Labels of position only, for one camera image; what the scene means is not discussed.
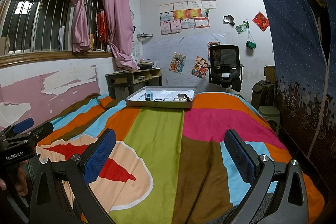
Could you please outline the person's left hand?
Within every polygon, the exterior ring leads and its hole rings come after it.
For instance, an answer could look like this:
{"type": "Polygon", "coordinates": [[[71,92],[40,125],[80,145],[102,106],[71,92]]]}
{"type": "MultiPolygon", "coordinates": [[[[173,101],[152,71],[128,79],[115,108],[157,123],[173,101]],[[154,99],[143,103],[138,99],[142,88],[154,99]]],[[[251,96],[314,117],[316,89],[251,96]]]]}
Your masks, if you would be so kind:
{"type": "Polygon", "coordinates": [[[14,165],[7,171],[5,180],[1,178],[0,182],[1,190],[6,191],[7,190],[6,183],[9,182],[10,184],[14,185],[15,190],[21,197],[25,197],[28,194],[29,190],[27,187],[26,173],[23,168],[24,165],[27,163],[28,163],[27,160],[22,161],[14,165]]]}

